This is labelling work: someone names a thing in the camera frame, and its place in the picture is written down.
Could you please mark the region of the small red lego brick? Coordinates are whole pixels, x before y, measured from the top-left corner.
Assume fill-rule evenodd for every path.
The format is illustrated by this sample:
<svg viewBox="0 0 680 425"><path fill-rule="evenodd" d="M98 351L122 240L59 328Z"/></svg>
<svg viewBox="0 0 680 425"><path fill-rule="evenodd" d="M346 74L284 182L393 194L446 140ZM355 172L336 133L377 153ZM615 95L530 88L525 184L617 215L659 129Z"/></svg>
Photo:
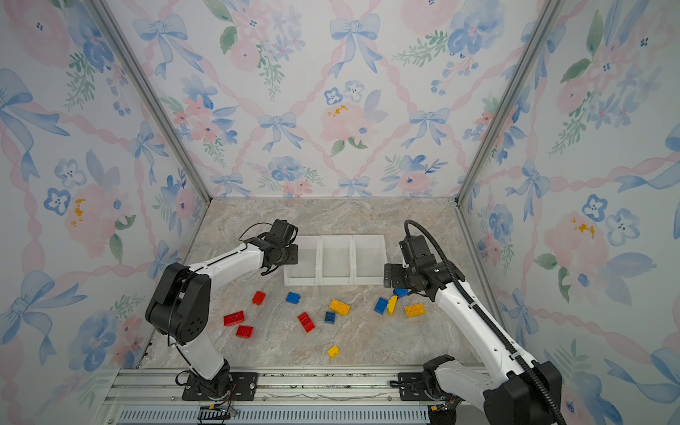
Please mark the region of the small red lego brick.
<svg viewBox="0 0 680 425"><path fill-rule="evenodd" d="M253 299L251 300L251 302L256 306L261 306L263 304L263 302L265 301L266 297L267 297L267 294L265 294L265 292L257 291L255 293L255 295L253 296Z"/></svg>

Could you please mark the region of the yellow long lego brick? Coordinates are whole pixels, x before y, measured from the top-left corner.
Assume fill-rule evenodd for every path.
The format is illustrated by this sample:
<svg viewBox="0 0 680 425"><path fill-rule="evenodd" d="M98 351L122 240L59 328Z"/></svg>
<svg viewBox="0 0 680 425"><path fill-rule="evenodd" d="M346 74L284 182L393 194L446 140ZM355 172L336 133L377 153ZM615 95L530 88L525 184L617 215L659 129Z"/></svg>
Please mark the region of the yellow long lego brick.
<svg viewBox="0 0 680 425"><path fill-rule="evenodd" d="M425 315L427 313L424 304L416 304L411 306L405 306L405 315L407 318L414 318Z"/></svg>
<svg viewBox="0 0 680 425"><path fill-rule="evenodd" d="M351 307L337 299L333 299L329 304L329 310L338 315L347 316L350 313Z"/></svg>

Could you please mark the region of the blue tall lego brick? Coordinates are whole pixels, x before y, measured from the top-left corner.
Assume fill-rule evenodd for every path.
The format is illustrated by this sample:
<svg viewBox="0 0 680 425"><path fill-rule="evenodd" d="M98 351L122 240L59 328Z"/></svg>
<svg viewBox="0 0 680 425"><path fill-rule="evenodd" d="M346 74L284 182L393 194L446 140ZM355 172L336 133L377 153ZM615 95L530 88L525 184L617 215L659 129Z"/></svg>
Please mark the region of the blue tall lego brick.
<svg viewBox="0 0 680 425"><path fill-rule="evenodd" d="M410 290L407 289L394 289L393 290L393 295L396 296L398 299L401 299L403 297L406 297L409 295Z"/></svg>

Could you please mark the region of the blue square lego brick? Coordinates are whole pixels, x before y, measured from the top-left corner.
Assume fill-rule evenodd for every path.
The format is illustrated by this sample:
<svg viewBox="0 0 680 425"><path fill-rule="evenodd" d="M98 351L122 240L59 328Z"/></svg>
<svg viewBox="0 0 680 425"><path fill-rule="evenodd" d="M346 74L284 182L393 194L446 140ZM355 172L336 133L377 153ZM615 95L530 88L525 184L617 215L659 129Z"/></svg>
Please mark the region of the blue square lego brick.
<svg viewBox="0 0 680 425"><path fill-rule="evenodd" d="M379 299L377 299L377 302L375 303L374 311L379 315L383 315L387 310L388 304L389 304L388 299L379 297Z"/></svg>

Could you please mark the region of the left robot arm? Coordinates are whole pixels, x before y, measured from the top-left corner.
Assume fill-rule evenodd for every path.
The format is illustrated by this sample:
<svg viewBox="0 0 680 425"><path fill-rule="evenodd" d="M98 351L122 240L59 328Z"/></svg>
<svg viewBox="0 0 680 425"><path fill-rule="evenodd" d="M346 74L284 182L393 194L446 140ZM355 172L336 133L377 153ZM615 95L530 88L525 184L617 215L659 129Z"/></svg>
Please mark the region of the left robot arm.
<svg viewBox="0 0 680 425"><path fill-rule="evenodd" d="M187 379L178 382L184 401L251 401L256 373L232 375L205 330L214 292L253 271L262 276L279 267L296 265L299 229L285 220L269 224L269 230L239 241L227 253L186 266L175 262L163 271L145 312L145 320L166 337L188 365Z"/></svg>

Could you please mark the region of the red long lego brick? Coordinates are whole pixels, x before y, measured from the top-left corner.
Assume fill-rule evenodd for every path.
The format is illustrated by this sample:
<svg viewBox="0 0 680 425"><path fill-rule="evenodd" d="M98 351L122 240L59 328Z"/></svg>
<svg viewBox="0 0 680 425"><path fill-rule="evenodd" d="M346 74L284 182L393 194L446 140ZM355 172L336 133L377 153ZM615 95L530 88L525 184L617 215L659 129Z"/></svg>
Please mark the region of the red long lego brick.
<svg viewBox="0 0 680 425"><path fill-rule="evenodd" d="M237 326L240 325L241 323L244 323L244 321L245 321L244 311L230 313L229 315L227 314L223 317L223 325L225 327Z"/></svg>

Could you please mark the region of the yellow curved lego brick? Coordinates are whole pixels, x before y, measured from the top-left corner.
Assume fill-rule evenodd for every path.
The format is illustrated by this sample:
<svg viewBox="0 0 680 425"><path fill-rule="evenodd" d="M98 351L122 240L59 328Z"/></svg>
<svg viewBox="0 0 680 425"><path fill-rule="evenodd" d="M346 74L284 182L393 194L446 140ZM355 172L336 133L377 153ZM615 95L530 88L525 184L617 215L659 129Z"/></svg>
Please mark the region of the yellow curved lego brick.
<svg viewBox="0 0 680 425"><path fill-rule="evenodd" d="M389 316L394 315L397 302L398 302L398 296L396 296L396 295L393 295L390 298L390 300L388 301L387 312L388 312Z"/></svg>

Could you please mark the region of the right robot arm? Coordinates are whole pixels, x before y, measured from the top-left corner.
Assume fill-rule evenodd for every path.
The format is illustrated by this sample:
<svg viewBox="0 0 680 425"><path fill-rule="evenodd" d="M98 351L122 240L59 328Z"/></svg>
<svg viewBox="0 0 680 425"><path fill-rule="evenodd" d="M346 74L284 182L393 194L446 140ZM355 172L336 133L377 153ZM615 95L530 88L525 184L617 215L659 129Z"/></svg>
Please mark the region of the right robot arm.
<svg viewBox="0 0 680 425"><path fill-rule="evenodd" d="M551 362L538 362L500 327L478 301L464 274L428 237L400 242L401 264L384 268L386 287L427 297L458 326L485 366L478 372L451 355L424 363L413 383L394 386L434 401L432 413L452 413L462 402L482 411L490 424L563 424L562 376Z"/></svg>

